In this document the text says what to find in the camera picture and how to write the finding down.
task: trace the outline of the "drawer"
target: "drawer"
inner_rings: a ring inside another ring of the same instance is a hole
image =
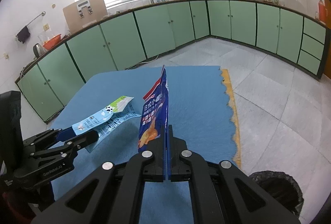
[[[317,59],[321,59],[324,45],[307,35],[303,35],[301,49],[315,56]]]
[[[303,29],[303,32],[320,41],[322,44],[325,43],[326,29],[318,23],[305,18],[305,27]]]
[[[317,75],[320,63],[320,60],[311,56],[307,52],[304,52],[303,50],[300,51],[299,61],[297,62],[298,65]]]

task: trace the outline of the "light blue package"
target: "light blue package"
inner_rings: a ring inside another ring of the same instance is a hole
[[[93,115],[85,118],[84,120],[72,125],[72,129],[76,135],[86,133],[87,131],[104,124],[110,118],[118,112],[122,112],[127,104],[133,99],[133,97],[121,96],[105,108],[94,113]]]
[[[128,104],[123,112],[115,113],[107,122],[99,125],[96,128],[93,128],[93,130],[98,132],[99,139],[94,142],[93,144],[90,144],[86,146],[86,150],[91,153],[93,149],[96,148],[96,146],[105,139],[113,130],[117,128],[121,123],[127,121],[130,118],[136,118],[141,117],[141,115],[138,115],[131,104]]]

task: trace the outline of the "orange bottle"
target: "orange bottle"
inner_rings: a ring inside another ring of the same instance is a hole
[[[319,20],[326,23],[326,17],[328,15],[328,10],[325,8],[323,1],[320,0],[318,2],[318,10],[319,10]]]

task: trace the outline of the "silver screw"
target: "silver screw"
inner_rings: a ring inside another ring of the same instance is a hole
[[[189,157],[191,155],[192,155],[192,152],[189,151],[189,150],[183,150],[182,151],[182,156],[184,156],[184,157]]]
[[[144,158],[149,158],[153,155],[153,153],[149,150],[145,150],[142,154],[141,154]]]
[[[229,162],[229,161],[222,161],[222,162],[221,162],[221,166],[222,166],[224,169],[229,169],[229,168],[232,166],[232,164],[231,164],[231,162]]]
[[[104,162],[104,164],[102,165],[102,168],[104,170],[110,170],[111,168],[113,168],[113,166],[114,165],[111,162],[107,161],[107,162]]]

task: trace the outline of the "dark blue snack package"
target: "dark blue snack package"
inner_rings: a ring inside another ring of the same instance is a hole
[[[159,138],[161,130],[164,130],[164,135],[165,137],[167,136],[168,84],[164,66],[162,68],[161,77],[143,99],[145,103],[141,113],[138,152],[145,151],[149,141]]]

